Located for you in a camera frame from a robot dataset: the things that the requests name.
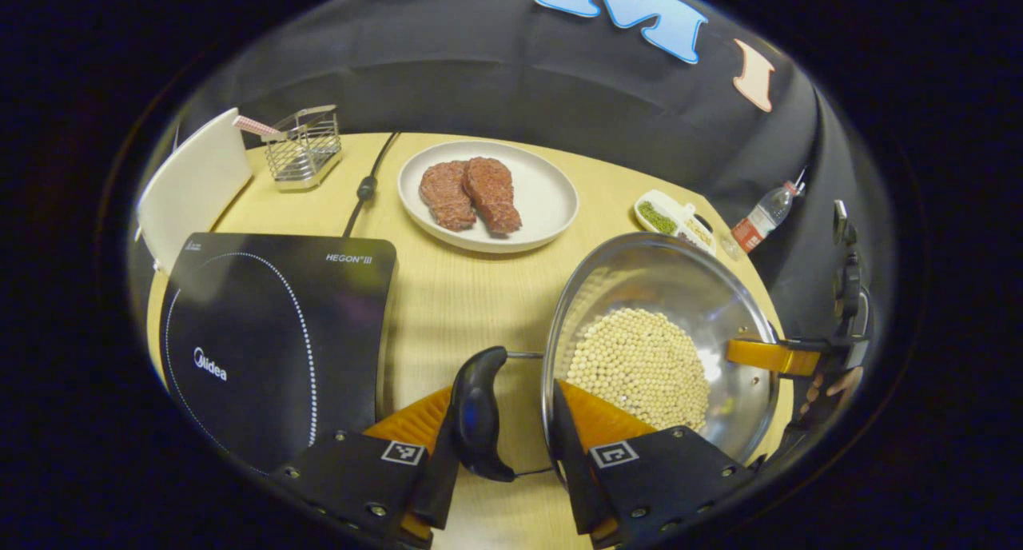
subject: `black induction cooktop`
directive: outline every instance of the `black induction cooktop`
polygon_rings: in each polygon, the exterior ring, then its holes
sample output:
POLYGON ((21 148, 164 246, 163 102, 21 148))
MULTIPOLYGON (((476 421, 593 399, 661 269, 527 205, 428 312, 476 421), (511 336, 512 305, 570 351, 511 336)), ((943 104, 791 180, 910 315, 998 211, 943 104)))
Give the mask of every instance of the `black induction cooktop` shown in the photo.
POLYGON ((171 397, 262 474, 367 428, 396 270, 386 240, 192 234, 161 313, 171 397))

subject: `raw meat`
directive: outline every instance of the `raw meat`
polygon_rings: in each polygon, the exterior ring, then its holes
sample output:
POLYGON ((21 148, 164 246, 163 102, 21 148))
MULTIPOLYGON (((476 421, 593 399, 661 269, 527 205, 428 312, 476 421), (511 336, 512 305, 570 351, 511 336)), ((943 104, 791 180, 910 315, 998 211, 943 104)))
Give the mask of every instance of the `raw meat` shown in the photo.
POLYGON ((521 229, 522 218, 515 208, 511 174, 500 161, 482 156, 469 161, 461 185, 491 232, 507 234, 521 229))
POLYGON ((476 222, 469 194, 461 186, 468 165, 465 161, 435 164, 424 172, 419 182, 419 196, 445 229, 468 229, 476 222))

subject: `blue letter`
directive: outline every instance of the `blue letter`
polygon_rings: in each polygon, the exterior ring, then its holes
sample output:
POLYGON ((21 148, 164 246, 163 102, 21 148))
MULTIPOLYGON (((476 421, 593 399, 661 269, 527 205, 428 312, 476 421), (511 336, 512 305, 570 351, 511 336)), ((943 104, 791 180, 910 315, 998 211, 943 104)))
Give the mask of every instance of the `blue letter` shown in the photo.
MULTIPOLYGON (((537 3, 558 10, 592 17, 601 13, 592 0, 536 0, 537 3)), ((657 24, 642 30, 642 36, 659 48, 695 64, 697 32, 707 18, 692 6, 679 0, 604 0, 608 5, 611 21, 620 29, 657 16, 657 24)))

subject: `water bottle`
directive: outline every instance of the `water bottle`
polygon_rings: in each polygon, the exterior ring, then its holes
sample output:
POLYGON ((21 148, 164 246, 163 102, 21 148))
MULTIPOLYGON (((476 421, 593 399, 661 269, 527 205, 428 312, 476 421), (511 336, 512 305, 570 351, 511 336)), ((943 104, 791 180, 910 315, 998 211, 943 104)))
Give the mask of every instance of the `water bottle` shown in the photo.
POLYGON ((767 234, 771 233, 771 230, 781 225, 786 216, 789 216, 789 211, 792 211, 792 199, 800 196, 805 187, 805 182, 799 186, 786 182, 785 185, 764 194, 749 216, 743 218, 742 222, 731 229, 731 238, 735 241, 721 240, 724 250, 732 259, 739 259, 740 247, 743 251, 753 250, 767 237, 767 234))

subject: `wire utensil holder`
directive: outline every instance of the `wire utensil holder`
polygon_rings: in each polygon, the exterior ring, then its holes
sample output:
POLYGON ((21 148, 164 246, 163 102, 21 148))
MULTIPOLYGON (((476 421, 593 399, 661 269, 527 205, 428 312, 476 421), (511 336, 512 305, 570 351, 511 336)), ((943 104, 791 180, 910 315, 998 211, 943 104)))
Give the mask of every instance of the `wire utensil holder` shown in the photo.
POLYGON ((339 162, 337 104, 303 108, 273 125, 277 134, 263 134, 266 161, 278 190, 317 186, 339 162))

